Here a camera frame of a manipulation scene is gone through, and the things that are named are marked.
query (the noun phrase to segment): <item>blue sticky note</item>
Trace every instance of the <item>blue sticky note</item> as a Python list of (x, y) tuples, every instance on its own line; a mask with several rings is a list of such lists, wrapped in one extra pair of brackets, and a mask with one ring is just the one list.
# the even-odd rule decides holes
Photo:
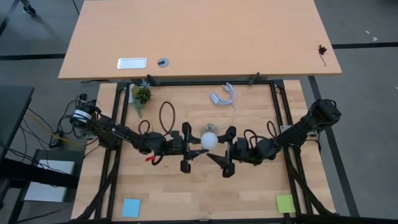
[(124, 199), (122, 217), (138, 218), (139, 207), (141, 201), (139, 199)]

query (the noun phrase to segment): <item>wooden tabletop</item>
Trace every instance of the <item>wooden tabletop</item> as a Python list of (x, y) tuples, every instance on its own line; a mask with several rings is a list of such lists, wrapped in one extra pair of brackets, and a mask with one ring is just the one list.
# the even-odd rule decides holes
[[(319, 45), (328, 50), (322, 56)], [(119, 58), (146, 58), (119, 70)], [(167, 58), (169, 66), (157, 61)], [(85, 1), (61, 79), (335, 75), (313, 0)]]
[[(273, 121), (276, 124), (276, 117), (269, 85), (235, 85), (234, 89), (236, 117), (232, 125), (237, 128), (237, 136), (243, 136), (245, 129), (252, 129), (258, 135), (270, 137), (266, 123)], [(307, 112), (300, 82), (285, 81), (285, 89), (293, 121), (297, 122)], [(111, 116), (115, 91), (116, 84), (113, 83), (102, 84), (99, 88), (97, 105), (107, 116)], [(146, 104), (142, 118), (148, 119), (153, 124), (154, 130), (162, 133), (159, 108), (163, 101), (170, 101), (176, 110), (173, 129), (181, 130), (181, 124), (188, 121), (192, 125), (194, 136), (199, 137), (200, 129), (206, 123), (213, 123), (216, 126), (228, 124), (233, 113), (232, 108), (215, 106), (210, 101), (209, 94), (212, 91), (221, 97), (228, 97), (220, 86), (214, 85), (152, 87), (153, 96)], [(171, 109), (165, 106), (162, 113), (165, 127), (170, 126), (171, 115)], [(129, 105), (126, 126), (137, 131), (140, 121), (133, 106)], [(96, 146), (89, 146), (87, 151), (94, 147)], [(199, 148), (199, 145), (192, 146), (192, 149)], [(225, 150), (226, 144), (219, 144), (213, 153), (223, 155)], [(99, 148), (84, 160), (72, 218), (84, 211), (98, 190), (103, 157), (104, 149)], [(276, 195), (290, 194), (282, 152), (274, 161), (264, 161), (256, 167), (235, 163), (236, 174), (229, 179), (222, 178), (220, 167), (205, 155), (190, 162), (191, 174), (180, 172), (181, 156), (164, 157), (157, 166), (145, 162), (146, 157), (139, 154), (130, 144), (123, 143), (112, 218), (114, 221), (283, 216), (278, 213), (275, 201)], [(308, 186), (326, 208), (334, 210), (315, 142), (307, 141), (302, 146), (302, 161)], [(106, 214), (108, 195), (109, 191), (104, 196), (103, 214)], [(139, 218), (121, 216), (125, 198), (141, 199)]]

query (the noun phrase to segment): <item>metal frame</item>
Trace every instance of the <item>metal frame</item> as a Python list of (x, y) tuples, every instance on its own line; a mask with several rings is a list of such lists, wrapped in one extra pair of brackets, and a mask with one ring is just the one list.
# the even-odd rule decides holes
[[(141, 82), (141, 80), (131, 80), (131, 83), (134, 83), (134, 84), (139, 84), (140, 82)], [(249, 84), (249, 81), (247, 81), (247, 80), (231, 80), (228, 82), (232, 85), (248, 85)], [(156, 83), (156, 84), (157, 84), (157, 86), (223, 85), (223, 84), (225, 84), (225, 81), (215, 81), (215, 80), (212, 80), (211, 78), (209, 78), (207, 80), (202, 80), (199, 82), (169, 80), (167, 82), (161, 82), (161, 83)], [(276, 92), (276, 88), (278, 87), (282, 94), (282, 101), (283, 101), (283, 105), (285, 107), (288, 124), (292, 124), (292, 117), (290, 114), (289, 103), (287, 101), (286, 92), (285, 92), (285, 89), (283, 86), (283, 81), (282, 80), (256, 80), (254, 83), (252, 82), (252, 84), (253, 85), (270, 85), (272, 100), (274, 102), (274, 107), (275, 107), (275, 114), (277, 117), (278, 126), (280, 126), (283, 124), (283, 120), (282, 120), (282, 114), (280, 112), (279, 100), (277, 98), (277, 92)], [(116, 87), (116, 94), (115, 94), (115, 100), (114, 100), (114, 105), (113, 105), (112, 119), (116, 120), (116, 117), (117, 117), (121, 91), (123, 89), (128, 90), (129, 85), (130, 85), (130, 83), (118, 83), (118, 85)], [(124, 95), (123, 110), (122, 110), (122, 114), (121, 114), (121, 124), (123, 124), (123, 125), (126, 122), (128, 96), (129, 96), (129, 94), (126, 92), (126, 94)], [(101, 183), (100, 183), (99, 187), (103, 186), (104, 181), (107, 177), (111, 150), (112, 149), (107, 149), (106, 153), (105, 153), (103, 170), (102, 170), (102, 174), (101, 174)], [(106, 212), (106, 218), (109, 220), (112, 219), (112, 215), (113, 215), (114, 198), (116, 195), (117, 173), (118, 173), (118, 169), (119, 169), (120, 155), (121, 155), (121, 144), (114, 150), (116, 150), (116, 155), (114, 158), (115, 159), (114, 163), (116, 164), (116, 177), (112, 181), (111, 190), (109, 192), (108, 209)], [(297, 167), (298, 172), (300, 175), (304, 176), (304, 171), (303, 171), (303, 167), (302, 167), (302, 161), (301, 161), (300, 154), (297, 150), (294, 150), (294, 153), (295, 153), (296, 164), (301, 164), (301, 166)], [(294, 178), (289, 173), (288, 173), (288, 177), (289, 177), (290, 190), (293, 195), (293, 200), (294, 200), (297, 214), (301, 214), (299, 196), (297, 193), (297, 188), (296, 188)], [(308, 201), (307, 197), (304, 194), (303, 194), (303, 197), (304, 197), (305, 201)], [(308, 206), (311, 207), (311, 205), (309, 204), (309, 201), (308, 201), (308, 204), (306, 202), (307, 211), (308, 211)], [(95, 218), (101, 218), (101, 208), (102, 208), (102, 200), (99, 202), (99, 204), (96, 207)], [(286, 221), (286, 217), (285, 218), (227, 219), (227, 220), (167, 220), (167, 221), (139, 221), (139, 222), (132, 221), (132, 222), (112, 222), (112, 223), (192, 223), (192, 222), (199, 222), (199, 223), (202, 223), (202, 222), (203, 223), (208, 223), (208, 222), (212, 222), (212, 223), (280, 223), (280, 222), (284, 222), (284, 221)]]

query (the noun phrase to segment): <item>floor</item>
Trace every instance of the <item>floor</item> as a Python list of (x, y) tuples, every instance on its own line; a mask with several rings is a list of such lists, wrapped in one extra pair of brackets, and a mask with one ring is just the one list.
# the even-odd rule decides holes
[[(14, 0), (0, 1), (0, 22), (10, 11)], [(75, 0), (80, 10), (83, 0)], [(398, 1), (395, 0), (315, 0), (332, 44), (398, 41)], [(19, 3), (9, 16), (4, 32), (0, 29), (0, 56), (64, 54), (78, 13), (72, 0), (33, 0), (38, 15), (35, 19), (23, 12)], [(322, 97), (337, 101), (343, 113), (333, 127), (346, 173), (360, 215), (398, 219), (398, 47), (335, 50), (343, 75), (317, 78)], [(0, 83), (33, 85), (35, 92), (30, 108), (52, 126), (61, 117), (65, 105), (80, 93), (96, 97), (97, 83), (60, 81), (62, 59), (0, 61)], [(308, 105), (314, 100), (308, 78), (300, 78)], [(47, 141), (40, 127), (27, 119), (38, 136)], [(28, 155), (40, 148), (35, 138), (27, 135)], [(83, 145), (84, 140), (73, 141)], [(336, 169), (324, 135), (321, 136), (322, 159), (338, 213), (348, 215)], [(12, 143), (24, 149), (19, 131)], [(7, 220), (17, 190), (10, 190), (0, 220)], [(66, 203), (27, 203), (21, 218), (32, 217)], [(57, 223), (69, 219), (72, 207), (58, 214), (26, 223)]]

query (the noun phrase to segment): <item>white label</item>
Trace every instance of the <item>white label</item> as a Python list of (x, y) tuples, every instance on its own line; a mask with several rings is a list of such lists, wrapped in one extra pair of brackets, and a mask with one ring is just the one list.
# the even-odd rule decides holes
[(92, 116), (84, 111), (81, 110), (75, 110), (75, 112), (73, 112), (73, 117), (74, 118), (84, 118), (84, 119), (79, 119), (79, 121), (87, 123), (87, 121), (89, 119), (92, 118)]
[(119, 58), (118, 61), (118, 69), (142, 69), (146, 67), (146, 58)]

